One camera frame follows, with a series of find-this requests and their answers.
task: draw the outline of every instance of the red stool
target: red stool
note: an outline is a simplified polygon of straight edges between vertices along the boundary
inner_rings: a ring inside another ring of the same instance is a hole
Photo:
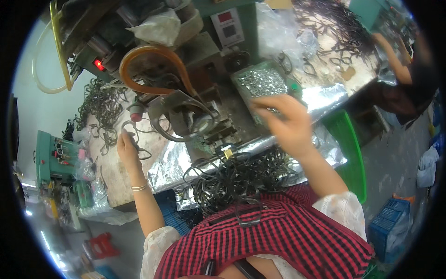
[[[110,233],[103,233],[88,241],[97,259],[114,257],[121,254],[121,251],[113,248],[113,245],[110,243],[111,237],[112,235]]]

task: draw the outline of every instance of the orange rubber tube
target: orange rubber tube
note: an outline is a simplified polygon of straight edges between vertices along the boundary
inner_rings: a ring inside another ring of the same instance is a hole
[[[169,48],[161,45],[144,45],[137,46],[131,51],[129,51],[124,58],[122,58],[121,65],[119,67],[119,74],[121,75],[122,81],[131,89],[141,92],[144,94],[153,94],[153,95],[168,95],[172,93],[173,89],[168,88],[157,88],[157,87],[149,87],[141,84],[137,84],[132,80],[132,78],[128,75],[128,66],[130,62],[143,53],[153,52],[158,55],[166,57],[168,60],[172,61],[174,65],[177,67],[178,72],[180,74],[181,80],[183,81],[186,90],[189,95],[196,96],[197,92],[192,87],[192,84],[189,80],[189,75],[187,74],[186,67],[184,66],[181,59],[178,57],[176,53],[171,51]]]

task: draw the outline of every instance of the white wall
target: white wall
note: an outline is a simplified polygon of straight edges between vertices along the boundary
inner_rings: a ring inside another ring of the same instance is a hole
[[[22,182],[34,185],[36,166],[33,151],[36,149],[37,131],[42,130],[56,137],[62,136],[66,121],[72,119],[83,102],[83,88],[95,76],[84,70],[74,83],[71,91],[64,90],[58,94],[41,92],[31,73],[31,61],[34,47],[45,28],[41,21],[36,22],[29,34],[16,69],[12,93],[18,98],[20,142],[18,166],[25,179]],[[52,32],[45,37],[41,52],[37,58],[37,73],[40,81],[49,88],[64,84],[62,70],[57,57]]]

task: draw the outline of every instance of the silver bracelet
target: silver bracelet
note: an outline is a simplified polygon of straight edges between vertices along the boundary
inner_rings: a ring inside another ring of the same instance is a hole
[[[135,190],[135,189],[132,188],[132,190],[133,190],[134,192],[139,192],[139,191],[144,190],[145,188],[147,188],[147,187],[144,187],[144,188],[142,188],[142,189],[138,189],[138,190]]]
[[[147,188],[147,185],[148,185],[149,183],[147,182],[145,185],[143,185],[143,186],[140,186],[140,187],[130,187],[133,191],[142,191],[142,190],[144,190],[145,188]]]

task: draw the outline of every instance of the white lace sleeve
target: white lace sleeve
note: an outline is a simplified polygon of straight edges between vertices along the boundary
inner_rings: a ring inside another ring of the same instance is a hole
[[[358,197],[352,192],[329,195],[313,204],[313,207],[329,218],[352,230],[367,242],[364,211]]]
[[[152,279],[155,276],[162,256],[178,239],[180,234],[173,227],[163,227],[149,233],[144,241],[140,279]]]

